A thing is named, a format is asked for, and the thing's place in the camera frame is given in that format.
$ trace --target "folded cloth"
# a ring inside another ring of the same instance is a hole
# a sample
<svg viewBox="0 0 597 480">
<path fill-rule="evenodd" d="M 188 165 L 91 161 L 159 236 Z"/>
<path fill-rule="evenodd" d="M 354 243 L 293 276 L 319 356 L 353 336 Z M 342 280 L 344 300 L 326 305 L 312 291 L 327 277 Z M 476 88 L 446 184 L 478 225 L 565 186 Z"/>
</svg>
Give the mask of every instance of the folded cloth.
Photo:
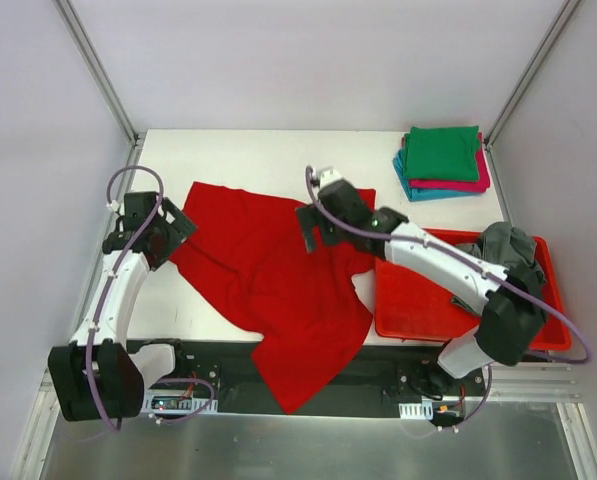
<svg viewBox="0 0 597 480">
<path fill-rule="evenodd" d="M 538 284 L 547 283 L 547 277 L 540 264 L 536 261 L 536 241 L 524 230 L 514 227 L 509 222 L 496 222 L 489 225 L 478 237 L 477 243 L 463 243 L 456 245 L 465 253 L 482 258 L 491 263 L 512 268 L 520 263 L 531 267 L 538 278 Z M 476 313 L 460 298 L 454 297 L 451 303 Z"/>
<path fill-rule="evenodd" d="M 478 127 L 418 128 L 405 135 L 409 179 L 477 182 Z"/>
<path fill-rule="evenodd" d="M 482 143 L 482 133 L 478 134 L 478 139 Z M 487 163 L 482 148 L 479 148 L 476 151 L 476 165 L 478 165 L 479 174 L 477 182 L 454 182 L 449 180 L 422 180 L 412 178 L 409 180 L 409 185 L 411 185 L 411 188 L 442 188 L 447 190 L 458 190 L 460 192 L 484 193 L 491 186 L 491 180 L 489 178 L 489 172 L 487 171 Z"/>
<path fill-rule="evenodd" d="M 420 202 L 422 200 L 438 200 L 441 198 L 455 198 L 455 197 L 468 197 L 475 195 L 470 192 L 459 192 L 457 190 L 446 190 L 446 189 L 434 189 L 434 188 L 412 188 L 409 184 L 410 180 L 404 177 L 403 174 L 403 156 L 407 155 L 405 148 L 398 152 L 398 155 L 393 160 L 394 169 L 398 174 L 398 180 L 402 185 L 405 195 L 410 202 Z"/>
<path fill-rule="evenodd" d="M 361 190 L 373 208 L 374 190 Z M 361 348 L 372 315 L 351 277 L 374 259 L 348 244 L 308 254 L 295 214 L 303 204 L 196 182 L 183 211 L 198 231 L 171 260 L 234 325 L 260 332 L 252 359 L 291 413 Z"/>
</svg>

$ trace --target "wrinkled red fabric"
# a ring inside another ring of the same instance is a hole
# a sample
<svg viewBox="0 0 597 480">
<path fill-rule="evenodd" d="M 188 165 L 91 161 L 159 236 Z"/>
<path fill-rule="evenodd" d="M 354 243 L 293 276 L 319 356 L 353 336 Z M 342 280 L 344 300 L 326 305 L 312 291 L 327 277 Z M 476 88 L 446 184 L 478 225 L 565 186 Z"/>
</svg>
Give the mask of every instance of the wrinkled red fabric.
<svg viewBox="0 0 597 480">
<path fill-rule="evenodd" d="M 373 208 L 375 191 L 360 194 Z M 373 257 L 349 244 L 308 254 L 295 214 L 302 205 L 196 182 L 183 211 L 198 231 L 171 257 L 222 316 L 264 335 L 252 358 L 287 413 L 349 363 L 372 321 L 351 277 Z"/>
</svg>

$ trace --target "crumpled gray cloth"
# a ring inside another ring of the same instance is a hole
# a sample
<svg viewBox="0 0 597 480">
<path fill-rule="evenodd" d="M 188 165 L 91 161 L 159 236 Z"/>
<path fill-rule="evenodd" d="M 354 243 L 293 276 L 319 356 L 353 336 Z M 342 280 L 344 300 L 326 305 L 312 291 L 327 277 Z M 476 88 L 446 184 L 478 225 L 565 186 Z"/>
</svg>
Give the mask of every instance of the crumpled gray cloth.
<svg viewBox="0 0 597 480">
<path fill-rule="evenodd" d="M 480 234 L 477 243 L 463 243 L 456 248 L 469 255 L 491 263 L 514 267 L 520 262 L 531 267 L 538 277 L 538 283 L 547 283 L 545 272 L 535 259 L 536 241 L 524 230 L 514 227 L 509 222 L 492 223 Z M 454 297 L 451 303 L 460 305 L 465 310 L 476 313 L 461 299 Z"/>
</svg>

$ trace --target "white tabletop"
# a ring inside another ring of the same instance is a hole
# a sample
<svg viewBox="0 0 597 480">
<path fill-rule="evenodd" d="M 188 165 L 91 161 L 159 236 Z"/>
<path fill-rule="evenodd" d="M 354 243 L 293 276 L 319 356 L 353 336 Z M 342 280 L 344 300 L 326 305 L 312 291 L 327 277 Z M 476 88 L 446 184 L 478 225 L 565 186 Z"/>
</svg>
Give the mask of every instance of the white tabletop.
<svg viewBox="0 0 597 480">
<path fill-rule="evenodd" d="M 401 132 L 150 130 L 139 164 L 156 170 L 165 195 L 182 208 L 194 181 L 309 201 L 307 164 L 334 166 L 356 187 L 374 188 L 376 206 L 389 206 L 427 228 L 482 231 L 502 220 L 494 188 L 475 197 L 409 203 L 391 160 Z M 138 172 L 132 190 L 156 190 Z M 354 282 L 363 302 L 372 303 L 373 276 Z M 143 285 L 128 338 L 256 341 L 262 336 L 232 325 L 167 263 Z M 401 344 L 369 332 L 365 344 Z"/>
</svg>

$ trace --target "white wall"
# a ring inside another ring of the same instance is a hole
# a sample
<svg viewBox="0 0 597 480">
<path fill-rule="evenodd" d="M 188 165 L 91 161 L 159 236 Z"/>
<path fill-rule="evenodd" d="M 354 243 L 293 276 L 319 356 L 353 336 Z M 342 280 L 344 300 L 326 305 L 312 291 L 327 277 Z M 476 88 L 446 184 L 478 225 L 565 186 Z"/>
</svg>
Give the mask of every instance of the white wall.
<svg viewBox="0 0 597 480">
<path fill-rule="evenodd" d="M 516 222 L 546 237 L 597 352 L 597 0 L 580 7 L 494 145 Z M 580 372 L 597 440 L 597 358 Z"/>
<path fill-rule="evenodd" d="M 563 0 L 74 0 L 136 128 L 488 130 Z"/>
<path fill-rule="evenodd" d="M 0 479 L 73 326 L 127 153 L 52 3 L 0 1 Z"/>
</svg>

